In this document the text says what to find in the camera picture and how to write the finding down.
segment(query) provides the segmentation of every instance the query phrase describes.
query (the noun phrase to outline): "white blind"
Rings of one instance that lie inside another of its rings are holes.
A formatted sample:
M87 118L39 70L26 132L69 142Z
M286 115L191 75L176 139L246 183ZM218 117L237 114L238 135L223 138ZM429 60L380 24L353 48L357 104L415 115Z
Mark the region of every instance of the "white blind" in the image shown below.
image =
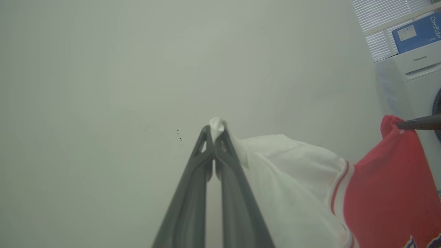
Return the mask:
M391 21L412 11L431 5L430 0L352 0L357 19L363 31ZM392 30L404 26L413 20L366 36L367 44L374 61L387 58L397 53Z

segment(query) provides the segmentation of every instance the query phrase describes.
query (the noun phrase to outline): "washing machine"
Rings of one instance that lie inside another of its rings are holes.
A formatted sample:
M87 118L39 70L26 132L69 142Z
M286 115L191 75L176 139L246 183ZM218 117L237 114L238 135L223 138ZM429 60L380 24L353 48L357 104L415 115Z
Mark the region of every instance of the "washing machine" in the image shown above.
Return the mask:
M375 64L393 115L411 120L441 113L441 41ZM441 194L441 131L417 130L417 133Z

